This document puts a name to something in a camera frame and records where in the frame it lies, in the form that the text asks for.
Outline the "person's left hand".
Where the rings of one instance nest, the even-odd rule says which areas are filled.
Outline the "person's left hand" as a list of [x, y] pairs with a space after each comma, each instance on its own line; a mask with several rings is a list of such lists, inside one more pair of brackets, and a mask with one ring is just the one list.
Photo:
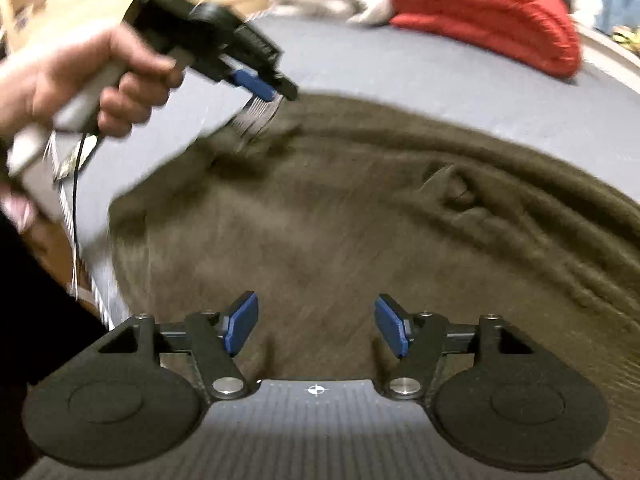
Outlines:
[[12, 140], [29, 124], [50, 127], [54, 114], [109, 62], [127, 71], [100, 94], [98, 126], [106, 136], [128, 136], [183, 81], [176, 61], [156, 53], [126, 24], [75, 32], [44, 47], [32, 44], [1, 62], [1, 139]]

